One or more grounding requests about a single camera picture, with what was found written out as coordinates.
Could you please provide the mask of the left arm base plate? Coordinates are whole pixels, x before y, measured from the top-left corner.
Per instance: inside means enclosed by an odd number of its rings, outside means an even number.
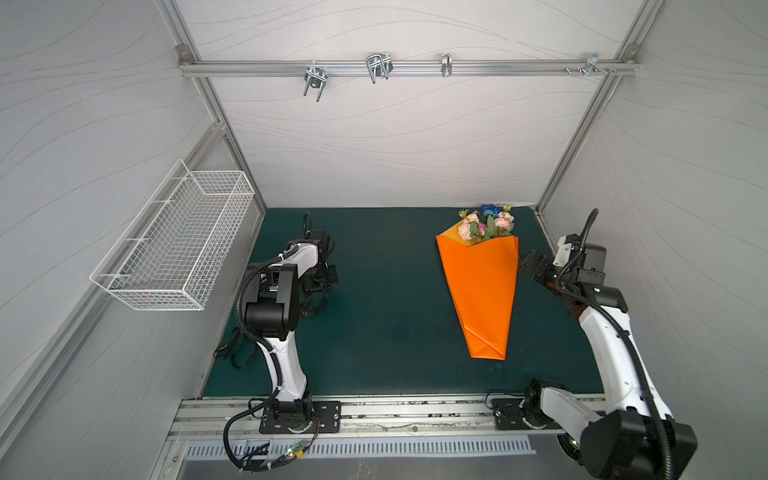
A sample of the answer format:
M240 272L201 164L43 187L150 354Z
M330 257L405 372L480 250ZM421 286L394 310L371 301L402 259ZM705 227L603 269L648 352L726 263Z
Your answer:
M338 433L341 409L341 403L338 401L273 401L260 414L259 433L263 435Z

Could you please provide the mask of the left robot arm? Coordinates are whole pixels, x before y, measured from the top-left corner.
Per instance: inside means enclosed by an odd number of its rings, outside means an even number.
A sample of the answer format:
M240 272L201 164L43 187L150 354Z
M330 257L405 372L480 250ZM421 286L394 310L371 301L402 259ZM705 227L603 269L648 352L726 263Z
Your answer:
M308 380L296 345L299 320L322 309L338 282L328 263L331 237L311 229L275 257L255 265L237 294L240 332L262 351L273 392L267 405L277 415L312 416Z

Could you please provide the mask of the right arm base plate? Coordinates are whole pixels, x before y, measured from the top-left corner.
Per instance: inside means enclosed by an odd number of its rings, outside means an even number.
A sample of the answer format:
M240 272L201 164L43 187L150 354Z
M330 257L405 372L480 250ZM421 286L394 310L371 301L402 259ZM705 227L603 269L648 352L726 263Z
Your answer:
M496 397L490 400L495 428L500 431L540 430L543 426L523 410L524 398Z

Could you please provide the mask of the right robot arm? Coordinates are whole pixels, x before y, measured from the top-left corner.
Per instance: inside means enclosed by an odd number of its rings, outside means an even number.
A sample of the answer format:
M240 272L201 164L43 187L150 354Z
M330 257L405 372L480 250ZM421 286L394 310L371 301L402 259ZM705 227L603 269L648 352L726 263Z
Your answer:
M606 285L604 247L584 234L547 257L523 255L519 272L568 300L592 349L605 407L596 410L555 382L534 379L519 404L523 422L562 429L562 450L597 479L678 479L698 447L660 398L637 348L622 292Z

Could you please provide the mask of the orange wrapping paper sheet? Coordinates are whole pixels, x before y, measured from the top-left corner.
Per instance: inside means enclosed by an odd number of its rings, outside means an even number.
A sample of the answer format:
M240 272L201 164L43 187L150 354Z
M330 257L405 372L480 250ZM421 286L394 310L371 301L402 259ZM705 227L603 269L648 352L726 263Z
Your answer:
M438 235L436 242L469 355L504 360L517 285L519 239L508 236L473 245L462 240L455 224Z

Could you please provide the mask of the blue fake flower stem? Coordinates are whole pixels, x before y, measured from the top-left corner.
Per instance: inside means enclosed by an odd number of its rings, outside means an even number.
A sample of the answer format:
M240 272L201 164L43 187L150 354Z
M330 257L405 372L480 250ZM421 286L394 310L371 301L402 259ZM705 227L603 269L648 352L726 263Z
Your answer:
M485 217L487 217L487 216L496 217L502 211L503 211L502 207L499 207L499 206L496 206L496 205L491 205L491 204L482 205L480 210L479 210L479 212L483 216L485 216Z

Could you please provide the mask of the peach fake flower stem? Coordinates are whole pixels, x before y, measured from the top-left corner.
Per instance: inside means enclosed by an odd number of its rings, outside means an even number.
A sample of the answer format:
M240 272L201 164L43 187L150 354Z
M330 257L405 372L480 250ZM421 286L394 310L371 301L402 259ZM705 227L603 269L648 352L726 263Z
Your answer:
M457 234L459 238L464 242L476 242L480 239L480 220L476 211L469 212L468 210L461 210L459 212L461 218L457 227Z

